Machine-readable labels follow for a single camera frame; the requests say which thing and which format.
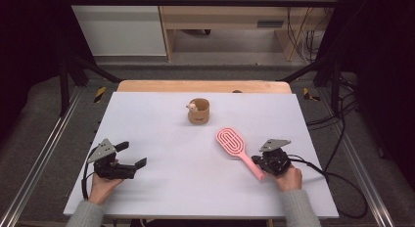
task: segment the floor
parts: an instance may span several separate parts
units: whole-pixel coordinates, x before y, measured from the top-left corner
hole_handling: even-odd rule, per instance
[[[278,40],[272,31],[213,30],[205,35],[201,30],[182,30],[177,33],[171,62],[152,58],[133,58],[128,62],[121,59],[100,59],[100,66],[121,78],[129,79],[260,79],[276,80],[287,76],[307,65],[308,61],[296,57],[285,62]],[[300,52],[306,49],[299,46]],[[116,84],[106,81],[99,75],[87,71],[90,82],[87,87],[73,87],[72,96],[79,96],[78,103],[69,121],[60,121],[59,79],[52,78],[34,86],[29,100],[16,123],[14,133],[1,145],[0,180],[2,185],[0,211],[3,218],[10,207],[16,211],[17,226],[65,226],[68,220],[62,210],[68,199],[73,182],[83,164],[94,131],[105,112],[111,94],[104,95],[100,103],[93,99],[100,86],[107,92],[116,90]],[[329,113],[323,99],[326,88],[315,88],[312,83],[314,73],[308,73],[291,83],[293,92],[299,96],[301,109],[306,121],[321,118]],[[355,81],[353,74],[345,73],[345,78]],[[307,88],[313,98],[305,99],[303,89]],[[55,125],[62,124],[65,131],[52,135]],[[332,124],[322,129],[309,128],[316,152],[325,163],[336,145],[339,133]],[[393,161],[381,159],[376,150],[364,118],[358,111],[350,112],[346,120],[346,133],[353,150],[358,153],[384,204],[393,225],[381,225],[376,219],[375,206],[360,219],[344,215],[336,220],[322,220],[323,226],[415,226],[415,194],[407,185]],[[358,184],[353,165],[347,155],[347,145],[333,162],[333,171]],[[43,155],[45,162],[39,161]],[[332,187],[338,208],[358,215],[364,204],[359,195],[345,183],[334,182]],[[23,200],[23,206],[16,204]],[[126,222],[119,221],[118,226]],[[284,226],[283,220],[275,220],[274,226]]]

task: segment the small wooden cup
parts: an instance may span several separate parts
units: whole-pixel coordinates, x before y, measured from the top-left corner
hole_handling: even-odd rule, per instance
[[[205,124],[209,119],[209,108],[210,104],[208,100],[203,98],[196,98],[190,101],[190,104],[195,104],[196,109],[189,109],[188,117],[189,121],[193,124]]]

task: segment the human hand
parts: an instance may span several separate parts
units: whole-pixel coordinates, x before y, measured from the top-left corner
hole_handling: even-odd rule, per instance
[[[301,170],[291,165],[286,173],[272,176],[281,192],[300,190],[302,184]]]
[[[109,180],[101,178],[99,175],[94,173],[92,176],[92,188],[91,195],[88,201],[92,204],[102,205],[105,200],[110,196],[115,187],[122,183],[123,179]]]

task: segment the white paper surface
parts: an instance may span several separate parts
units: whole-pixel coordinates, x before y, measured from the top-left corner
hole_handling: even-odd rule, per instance
[[[186,105],[194,98],[210,102],[210,120],[193,125]],[[277,218],[285,216],[271,178],[258,181],[240,159],[233,159],[215,140],[223,127],[234,128],[249,157],[261,153],[268,139],[287,139],[282,149],[320,167],[297,96],[235,93],[118,93],[110,100],[94,148],[104,138],[129,142],[116,154],[121,164],[147,158],[134,179],[116,187],[106,214],[116,217]],[[302,163],[303,188],[322,218],[338,217],[325,179]],[[88,173],[93,171],[89,165]],[[64,214],[82,201],[79,173]]]

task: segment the sleeve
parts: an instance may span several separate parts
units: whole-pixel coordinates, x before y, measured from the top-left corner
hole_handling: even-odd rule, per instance
[[[287,226],[320,226],[320,220],[315,215],[304,190],[283,192],[280,196],[286,211]]]
[[[88,201],[79,203],[67,227],[99,227],[104,218],[104,209]]]

